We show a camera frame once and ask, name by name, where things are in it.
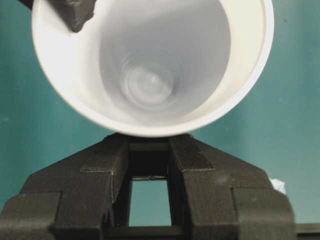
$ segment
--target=black plastic part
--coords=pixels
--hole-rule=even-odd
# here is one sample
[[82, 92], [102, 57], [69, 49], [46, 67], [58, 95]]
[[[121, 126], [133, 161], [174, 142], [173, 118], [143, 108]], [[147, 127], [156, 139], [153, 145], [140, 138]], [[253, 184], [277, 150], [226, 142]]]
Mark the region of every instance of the black plastic part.
[[[172, 227], [128, 227], [132, 178], [167, 179]], [[0, 215], [8, 240], [292, 240], [316, 239], [317, 228], [295, 229], [263, 170], [187, 134], [113, 134], [30, 175]]]
[[30, 10], [32, 9], [32, 6], [34, 4], [34, 0], [18, 0], [18, 1], [23, 3]]
[[49, 0], [66, 25], [75, 33], [94, 15], [96, 0]]
[[55, 222], [60, 192], [20, 194], [9, 199], [0, 216], [1, 240], [54, 240], [49, 228]]

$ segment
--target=cup rim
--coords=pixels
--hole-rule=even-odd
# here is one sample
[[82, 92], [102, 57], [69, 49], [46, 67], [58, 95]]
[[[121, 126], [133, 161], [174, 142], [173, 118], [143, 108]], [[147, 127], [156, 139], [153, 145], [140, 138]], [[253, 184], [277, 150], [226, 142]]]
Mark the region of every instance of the cup rim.
[[[36, 11], [39, 9], [38, 6], [42, 0], [35, 0], [32, 7], [32, 38], [34, 42], [35, 53], [39, 59], [39, 64], [43, 69], [43, 72], [47, 79], [49, 78], [48, 69], [40, 60], [39, 53], [39, 43], [37, 42], [37, 14]], [[265, 12], [265, 36], [262, 50], [259, 56], [259, 59], [245, 84], [241, 89], [233, 95], [229, 100], [227, 100], [222, 106], [217, 108], [214, 111], [208, 112], [207, 114], [197, 117], [195, 119], [189, 120], [184, 123], [173, 124], [169, 126], [139, 126], [128, 123], [121, 123], [115, 120], [112, 120], [102, 114], [99, 114], [72, 95], [66, 96], [63, 92], [59, 91], [56, 86], [54, 86], [51, 81], [53, 88], [59, 93], [59, 95], [66, 101], [73, 109], [75, 109], [82, 116], [90, 119], [92, 122], [100, 125], [104, 128], [116, 131], [118, 133], [137, 136], [137, 137], [147, 137], [147, 138], [158, 138], [158, 137], [169, 137], [179, 134], [184, 134], [189, 131], [202, 128], [210, 123], [221, 118], [229, 111], [231, 111], [252, 89], [258, 78], [260, 77], [267, 60], [269, 58], [272, 43], [274, 39], [274, 29], [275, 29], [275, 19], [274, 19], [274, 8], [272, 0], [263, 0], [264, 3], [264, 12]]]

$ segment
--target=teal surface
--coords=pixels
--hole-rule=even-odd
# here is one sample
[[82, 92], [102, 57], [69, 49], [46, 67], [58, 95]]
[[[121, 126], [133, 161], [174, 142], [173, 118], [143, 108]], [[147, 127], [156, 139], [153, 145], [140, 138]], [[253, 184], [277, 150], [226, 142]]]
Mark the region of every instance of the teal surface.
[[166, 180], [132, 182], [129, 226], [170, 226], [170, 207]]
[[[320, 1], [273, 3], [274, 44], [258, 83], [230, 113], [192, 134], [285, 181], [297, 222], [316, 223], [320, 222]], [[34, 53], [31, 13], [16, 0], [1, 0], [0, 208], [19, 192], [30, 173], [110, 133], [77, 114], [54, 92]], [[140, 187], [141, 194], [151, 190], [148, 185]], [[141, 201], [134, 200], [132, 207]], [[141, 213], [141, 219], [148, 214]]]

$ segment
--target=white cup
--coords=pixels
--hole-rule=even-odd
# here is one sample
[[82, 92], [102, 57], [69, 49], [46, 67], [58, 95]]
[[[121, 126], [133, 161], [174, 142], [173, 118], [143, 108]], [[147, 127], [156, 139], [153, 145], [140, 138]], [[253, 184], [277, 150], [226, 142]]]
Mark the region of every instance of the white cup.
[[120, 133], [163, 137], [203, 127], [253, 87], [274, 33], [272, 0], [98, 0], [72, 33], [48, 0], [32, 32], [52, 86]]

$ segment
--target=black bracket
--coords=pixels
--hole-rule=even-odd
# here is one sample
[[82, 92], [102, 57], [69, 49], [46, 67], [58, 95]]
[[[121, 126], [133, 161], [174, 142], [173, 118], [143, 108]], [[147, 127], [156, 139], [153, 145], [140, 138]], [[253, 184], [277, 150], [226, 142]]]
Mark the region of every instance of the black bracket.
[[[167, 179], [171, 227], [128, 227], [131, 179]], [[106, 137], [32, 175], [0, 215], [6, 240], [293, 240], [288, 198], [260, 168], [195, 140]]]

